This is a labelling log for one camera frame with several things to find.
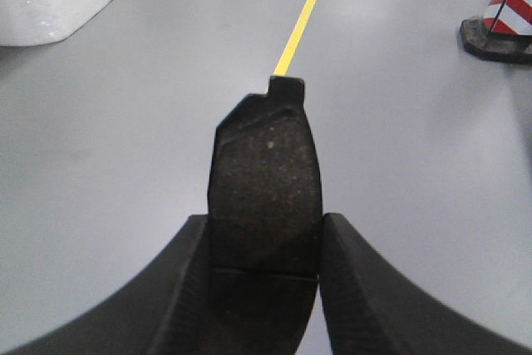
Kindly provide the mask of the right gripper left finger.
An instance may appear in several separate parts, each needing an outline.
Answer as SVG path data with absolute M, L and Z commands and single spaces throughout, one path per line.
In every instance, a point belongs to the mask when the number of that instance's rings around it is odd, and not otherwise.
M 192 215 L 128 284 L 15 354 L 194 354 L 207 303 L 208 219 Z

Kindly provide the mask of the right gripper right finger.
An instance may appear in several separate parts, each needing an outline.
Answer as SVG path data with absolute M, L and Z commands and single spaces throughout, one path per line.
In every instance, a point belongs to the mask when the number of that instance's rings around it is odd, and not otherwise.
M 335 354 L 529 354 L 416 286 L 341 214 L 323 218 L 320 293 Z

